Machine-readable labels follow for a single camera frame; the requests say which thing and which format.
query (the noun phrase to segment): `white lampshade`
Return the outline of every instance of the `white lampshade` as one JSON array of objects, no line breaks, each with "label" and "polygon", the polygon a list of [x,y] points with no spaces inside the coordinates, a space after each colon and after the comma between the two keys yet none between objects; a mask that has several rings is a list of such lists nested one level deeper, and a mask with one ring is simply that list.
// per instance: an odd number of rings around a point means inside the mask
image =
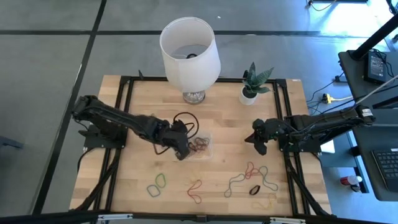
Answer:
[{"label": "white lampshade", "polygon": [[[175,51],[182,47],[198,45],[205,46],[206,50],[197,57],[173,57]],[[171,22],[160,35],[160,47],[167,79],[183,93],[206,90],[220,74],[213,29],[201,19],[184,17]]]}]

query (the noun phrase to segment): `wood grain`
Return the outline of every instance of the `wood grain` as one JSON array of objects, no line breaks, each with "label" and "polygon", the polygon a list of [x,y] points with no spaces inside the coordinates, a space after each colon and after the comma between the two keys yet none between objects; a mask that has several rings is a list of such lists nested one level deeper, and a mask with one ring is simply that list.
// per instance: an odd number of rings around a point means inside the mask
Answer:
[{"label": "wood grain", "polygon": [[[118,92],[119,76],[106,75],[99,91],[99,98],[114,106]],[[307,114],[300,80],[287,80],[293,114]],[[215,83],[206,91],[206,99],[200,105],[184,103],[181,93],[168,82],[134,82],[129,111],[133,114],[154,114],[160,119],[172,121],[182,111],[193,113],[200,122],[200,132],[209,133],[213,141],[213,157],[207,161],[178,161],[173,150],[156,156],[150,143],[129,132],[126,148],[121,154],[115,185],[112,211],[146,213],[194,213],[219,215],[291,215],[289,188],[282,153],[278,143],[267,144],[268,151],[260,156],[252,144],[244,138],[252,133],[251,124],[256,118],[276,118],[274,93],[259,95],[254,105],[244,106],[238,95],[241,83]],[[184,122],[193,121],[181,116]],[[103,149],[95,150],[82,160],[76,180],[71,208],[79,206],[98,181]],[[330,212],[326,187],[319,161],[311,154],[301,153],[305,183],[321,206]],[[275,193],[262,185],[255,196],[248,194],[255,185],[261,185],[261,175],[232,184],[232,196],[224,197],[231,177],[246,170],[248,161],[256,167],[267,166],[267,180],[279,185],[277,199],[269,206],[269,194]],[[161,195],[152,198],[147,186],[155,184],[157,174],[163,173],[167,185]],[[193,194],[200,195],[201,204],[195,204],[187,190],[200,179],[203,185]],[[302,211],[300,191],[296,188],[299,210]],[[106,200],[103,194],[101,204]]]}]

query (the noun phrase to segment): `concrete floor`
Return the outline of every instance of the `concrete floor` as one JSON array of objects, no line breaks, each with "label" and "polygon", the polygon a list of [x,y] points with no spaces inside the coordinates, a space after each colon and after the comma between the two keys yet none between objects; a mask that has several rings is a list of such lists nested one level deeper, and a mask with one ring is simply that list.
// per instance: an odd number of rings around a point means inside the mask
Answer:
[{"label": "concrete floor", "polygon": [[[91,30],[100,3],[3,0],[0,30]],[[326,4],[317,3],[318,8],[323,6]],[[298,0],[109,0],[99,29],[162,30],[178,17],[197,16],[214,30],[320,31],[315,37],[305,32],[216,36],[221,76],[241,77],[254,61],[259,70],[275,67],[273,78],[301,79],[310,98],[341,73],[337,53],[358,47],[388,19],[388,14],[380,1],[339,3],[317,12]],[[2,217],[30,212],[87,41],[87,35],[0,35],[0,136],[25,144],[20,151],[0,149]],[[148,76],[164,75],[158,45],[158,35],[97,36],[79,95],[97,94],[103,75],[137,75],[138,69]],[[389,50],[384,41],[377,48]],[[339,84],[324,92],[335,98],[350,95],[348,86]],[[44,212],[68,210],[83,145],[79,129],[75,123],[69,126]],[[336,184],[339,176],[350,172],[353,170],[324,169],[333,213],[343,218],[397,223],[398,215],[392,211],[398,208],[398,202],[379,202],[372,192],[355,194]]]}]

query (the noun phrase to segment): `black desk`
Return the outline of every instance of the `black desk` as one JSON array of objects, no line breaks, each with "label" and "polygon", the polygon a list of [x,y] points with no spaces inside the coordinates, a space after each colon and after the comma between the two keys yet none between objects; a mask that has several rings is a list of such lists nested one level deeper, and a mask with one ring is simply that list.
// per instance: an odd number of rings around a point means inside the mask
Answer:
[{"label": "black desk", "polygon": [[[394,63],[398,62],[398,53],[386,52],[386,54],[387,61],[391,63],[392,69],[394,69],[394,74],[398,75],[398,65]],[[354,61],[349,56],[348,52],[340,52],[338,56],[354,98],[366,95],[377,88],[377,85],[366,82],[362,78],[365,68],[364,61]],[[397,95],[398,87],[372,95],[361,104],[372,108],[373,104]],[[355,140],[358,144],[359,153],[363,158],[376,198],[378,200],[385,201],[398,201],[398,192],[390,192],[384,186],[384,182],[381,178],[376,162],[371,154],[371,151],[375,149],[390,149],[398,147],[398,128],[377,126],[384,124],[397,124],[398,110],[379,109],[372,110],[372,112],[377,119],[375,126],[370,128],[354,128],[353,132]]]}]

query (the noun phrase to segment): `potted plant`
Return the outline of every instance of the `potted plant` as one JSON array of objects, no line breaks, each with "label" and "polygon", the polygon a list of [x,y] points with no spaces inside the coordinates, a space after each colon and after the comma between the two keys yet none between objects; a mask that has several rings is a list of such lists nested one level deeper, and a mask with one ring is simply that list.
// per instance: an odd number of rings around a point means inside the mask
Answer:
[{"label": "potted plant", "polygon": [[244,105],[252,105],[259,93],[266,93],[270,91],[267,87],[261,87],[267,79],[271,76],[274,68],[266,70],[256,75],[256,65],[254,62],[251,64],[249,71],[244,71],[243,80],[244,86],[242,87],[239,100]]}]

